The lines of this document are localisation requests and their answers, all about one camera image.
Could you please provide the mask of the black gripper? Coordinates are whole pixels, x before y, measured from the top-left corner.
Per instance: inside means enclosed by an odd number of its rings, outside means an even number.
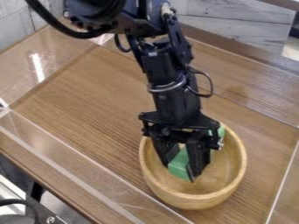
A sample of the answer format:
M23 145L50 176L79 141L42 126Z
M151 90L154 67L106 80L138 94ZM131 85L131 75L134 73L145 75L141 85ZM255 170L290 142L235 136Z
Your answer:
M155 111L143 112L143 134L151 137L154 148L167 167L181 151L178 143L186 144L191 182L202 175L211 163L211 150L221 148L223 136L221 123L202 113L198 80L194 73L181 74L166 85L150 83Z

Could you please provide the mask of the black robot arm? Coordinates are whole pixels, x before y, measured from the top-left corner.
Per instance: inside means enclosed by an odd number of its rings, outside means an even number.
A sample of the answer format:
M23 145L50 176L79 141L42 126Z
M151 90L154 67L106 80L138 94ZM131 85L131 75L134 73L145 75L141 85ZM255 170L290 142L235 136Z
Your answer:
M177 10L167 0L63 0L63 16L79 27L72 30L39 0L24 0L46 22L76 39L106 33L125 35L147 77L155 110L143 112L143 134L153 140L163 166L173 175L194 181L211 163L211 152L222 147L221 122L202 113L202 97L191 67L193 45L187 41Z

